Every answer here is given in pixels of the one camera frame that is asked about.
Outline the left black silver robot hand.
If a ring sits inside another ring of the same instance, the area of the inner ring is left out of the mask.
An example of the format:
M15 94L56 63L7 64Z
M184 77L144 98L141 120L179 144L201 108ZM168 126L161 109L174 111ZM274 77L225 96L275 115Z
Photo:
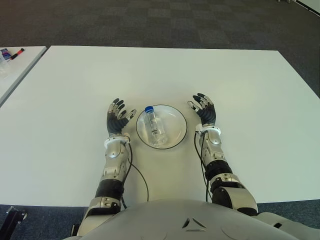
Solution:
M109 105L106 112L106 127L109 136L122 134L123 128L136 115L136 109L127 111L124 108L124 101L119 98L114 99Z

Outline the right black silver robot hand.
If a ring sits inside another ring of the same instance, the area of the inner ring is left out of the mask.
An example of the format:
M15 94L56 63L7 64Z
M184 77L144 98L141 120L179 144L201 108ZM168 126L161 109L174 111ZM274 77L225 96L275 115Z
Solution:
M197 93L197 95L193 95L192 97L198 104L195 104L191 100L187 104L200 117L201 124L215 126L217 115L212 100L202 93Z

